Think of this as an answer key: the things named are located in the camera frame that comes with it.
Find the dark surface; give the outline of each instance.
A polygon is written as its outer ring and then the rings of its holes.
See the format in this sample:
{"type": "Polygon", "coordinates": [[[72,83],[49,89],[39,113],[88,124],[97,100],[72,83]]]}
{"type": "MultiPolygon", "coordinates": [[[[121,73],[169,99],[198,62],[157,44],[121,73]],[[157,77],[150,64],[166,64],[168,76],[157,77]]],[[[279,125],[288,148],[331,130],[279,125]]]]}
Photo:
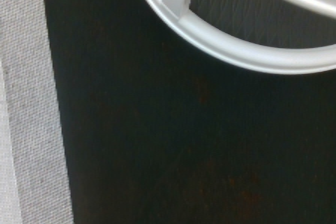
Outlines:
{"type": "Polygon", "coordinates": [[[142,0],[46,17],[75,223],[336,223],[336,72],[238,69],[142,0]]]}

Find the circular rim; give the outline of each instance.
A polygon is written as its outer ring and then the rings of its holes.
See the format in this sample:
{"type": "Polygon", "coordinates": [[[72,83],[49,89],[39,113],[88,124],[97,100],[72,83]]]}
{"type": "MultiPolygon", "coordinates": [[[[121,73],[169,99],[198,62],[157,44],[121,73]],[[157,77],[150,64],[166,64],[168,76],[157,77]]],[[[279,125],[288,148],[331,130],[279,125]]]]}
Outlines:
{"type": "Polygon", "coordinates": [[[217,30],[189,8],[177,18],[160,0],[147,2],[177,34],[204,52],[235,66],[283,75],[309,74],[336,68],[336,45],[309,49],[261,46],[217,30]]]}

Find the black background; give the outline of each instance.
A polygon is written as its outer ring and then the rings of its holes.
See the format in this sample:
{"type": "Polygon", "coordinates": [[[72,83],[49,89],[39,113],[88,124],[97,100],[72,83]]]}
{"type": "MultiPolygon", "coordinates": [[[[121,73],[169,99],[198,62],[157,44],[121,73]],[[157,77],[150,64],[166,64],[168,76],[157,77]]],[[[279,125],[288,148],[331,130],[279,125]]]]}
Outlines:
{"type": "Polygon", "coordinates": [[[144,0],[45,4],[75,223],[336,223],[336,72],[228,65],[144,0]]]}

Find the gray fabric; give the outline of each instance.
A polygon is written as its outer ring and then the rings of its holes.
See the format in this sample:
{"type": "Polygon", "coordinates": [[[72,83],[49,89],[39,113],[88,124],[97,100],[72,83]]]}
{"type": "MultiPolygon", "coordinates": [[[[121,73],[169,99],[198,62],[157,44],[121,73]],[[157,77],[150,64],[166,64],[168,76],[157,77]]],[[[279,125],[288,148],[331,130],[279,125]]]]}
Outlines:
{"type": "Polygon", "coordinates": [[[0,223],[73,223],[43,0],[0,1],[0,32],[0,223]]]}
{"type": "Polygon", "coordinates": [[[336,44],[336,20],[283,0],[192,0],[190,10],[225,33],[280,48],[336,44]]]}

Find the gray textured strip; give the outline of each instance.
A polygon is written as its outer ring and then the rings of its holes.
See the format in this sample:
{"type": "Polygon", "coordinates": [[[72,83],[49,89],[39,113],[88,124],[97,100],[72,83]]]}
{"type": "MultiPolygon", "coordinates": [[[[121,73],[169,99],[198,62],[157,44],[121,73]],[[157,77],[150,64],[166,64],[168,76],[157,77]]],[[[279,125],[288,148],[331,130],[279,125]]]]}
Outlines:
{"type": "MultiPolygon", "coordinates": [[[[0,174],[7,176],[0,179],[0,190],[7,193],[9,207],[0,208],[0,212],[6,211],[0,213],[0,223],[21,223],[19,219],[24,224],[73,223],[43,0],[0,1],[0,31],[12,138],[9,141],[3,113],[0,147],[6,153],[1,159],[7,161],[1,169],[7,170],[0,174]],[[10,144],[15,174],[10,170],[10,144]]],[[[4,102],[1,92],[0,97],[0,102],[4,102]]]]}
{"type": "Polygon", "coordinates": [[[0,223],[21,224],[18,188],[13,170],[7,102],[0,63],[0,223]]]}

